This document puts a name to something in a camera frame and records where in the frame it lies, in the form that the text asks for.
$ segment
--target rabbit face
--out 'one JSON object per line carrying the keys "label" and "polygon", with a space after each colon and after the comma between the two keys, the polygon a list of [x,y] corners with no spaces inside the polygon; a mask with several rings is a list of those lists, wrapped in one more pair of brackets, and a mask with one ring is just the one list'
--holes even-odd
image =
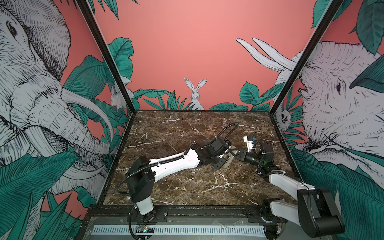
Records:
{"label": "rabbit face", "polygon": [[184,78],[184,80],[185,80],[185,83],[187,84],[187,87],[192,90],[192,99],[199,99],[200,98],[199,88],[204,86],[204,84],[207,83],[207,80],[206,79],[201,80],[196,88],[190,80],[188,80],[187,78]]}

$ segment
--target animal eye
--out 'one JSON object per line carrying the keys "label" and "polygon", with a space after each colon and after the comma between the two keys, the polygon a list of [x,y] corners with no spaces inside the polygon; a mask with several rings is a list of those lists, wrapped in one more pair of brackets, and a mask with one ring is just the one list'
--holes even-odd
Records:
{"label": "animal eye", "polygon": [[15,36],[17,35],[17,31],[9,21],[7,21],[7,27],[9,29],[9,32],[12,34],[13,38],[16,39]]}
{"label": "animal eye", "polygon": [[341,89],[341,83],[337,83],[336,90],[339,93],[339,95],[340,95],[340,89]]}

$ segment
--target brown marble tabletop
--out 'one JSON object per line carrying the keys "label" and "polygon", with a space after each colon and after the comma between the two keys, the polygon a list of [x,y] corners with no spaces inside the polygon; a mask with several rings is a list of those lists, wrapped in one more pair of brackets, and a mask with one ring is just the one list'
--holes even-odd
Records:
{"label": "brown marble tabletop", "polygon": [[[268,142],[273,146],[275,164],[293,174],[267,113],[138,112],[104,204],[132,204],[128,197],[115,195],[114,187],[136,158],[162,158],[183,152],[193,141],[213,140],[233,122],[240,126],[229,138],[232,145],[247,149],[243,136]],[[154,204],[174,205],[260,205],[263,199],[276,197],[295,203],[286,192],[253,171],[254,166],[251,169],[236,159],[219,170],[212,165],[182,170],[155,183],[151,197]],[[120,190],[127,191],[126,184]]]}

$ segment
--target elephant tusk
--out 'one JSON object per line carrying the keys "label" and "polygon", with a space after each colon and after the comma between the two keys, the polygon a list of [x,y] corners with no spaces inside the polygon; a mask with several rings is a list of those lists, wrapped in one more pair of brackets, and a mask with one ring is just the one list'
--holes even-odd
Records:
{"label": "elephant tusk", "polygon": [[101,110],[96,104],[91,102],[90,100],[74,93],[71,92],[68,89],[63,88],[62,93],[61,93],[61,98],[63,99],[64,102],[66,103],[72,103],[72,104],[78,104],[82,107],[88,108],[89,110],[94,111],[97,113],[102,119],[107,123],[109,132],[111,133],[111,142],[113,139],[113,128],[111,121],[109,120],[108,116],[105,114],[103,110]]}
{"label": "elephant tusk", "polygon": [[242,40],[241,38],[237,38],[236,41],[240,43],[251,55],[252,57],[258,61],[261,65],[272,69],[276,72],[281,72],[283,70],[283,66],[278,64],[277,62],[269,59],[268,57],[262,55],[256,48],[254,48],[251,44]]}
{"label": "elephant tusk", "polygon": [[29,139],[29,142],[43,157],[49,157],[57,154],[57,152],[53,149],[53,147],[45,137],[41,127],[35,126],[27,128],[24,130],[24,133]]}
{"label": "elephant tusk", "polygon": [[257,39],[252,38],[252,40],[259,45],[259,47],[270,57],[272,60],[277,62],[278,64],[282,65],[283,67],[293,70],[296,66],[296,62],[287,59],[283,55],[281,55],[276,49],[274,49],[271,45],[267,44],[266,42]]}
{"label": "elephant tusk", "polygon": [[104,167],[100,167],[93,171],[85,171],[71,166],[64,172],[63,176],[73,180],[84,180],[98,175]]}

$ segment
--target robotic arm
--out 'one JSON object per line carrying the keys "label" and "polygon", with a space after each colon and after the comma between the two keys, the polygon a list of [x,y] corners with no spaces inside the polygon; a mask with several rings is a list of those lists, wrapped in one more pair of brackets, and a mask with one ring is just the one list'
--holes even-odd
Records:
{"label": "robotic arm", "polygon": [[[235,127],[224,140],[221,139],[221,134],[231,126]],[[268,202],[269,206],[266,206],[264,213],[268,212],[300,225],[304,232],[313,238],[343,233],[344,223],[332,194],[327,189],[301,182],[279,169],[273,163],[272,146],[267,143],[258,142],[256,138],[244,137],[247,151],[234,148],[228,137],[237,126],[237,123],[231,124],[214,140],[203,144],[192,143],[185,152],[179,154],[161,159],[139,157],[125,178],[116,185],[115,193],[130,196],[132,202],[137,205],[143,221],[148,222],[156,214],[151,199],[154,183],[167,175],[202,165],[211,164],[218,170],[223,165],[230,164],[233,159],[237,159],[256,166],[260,177],[283,189],[298,202],[294,205],[282,200],[272,200]],[[255,151],[256,143],[260,144],[258,154]],[[129,193],[118,190],[123,183],[128,185]]]}

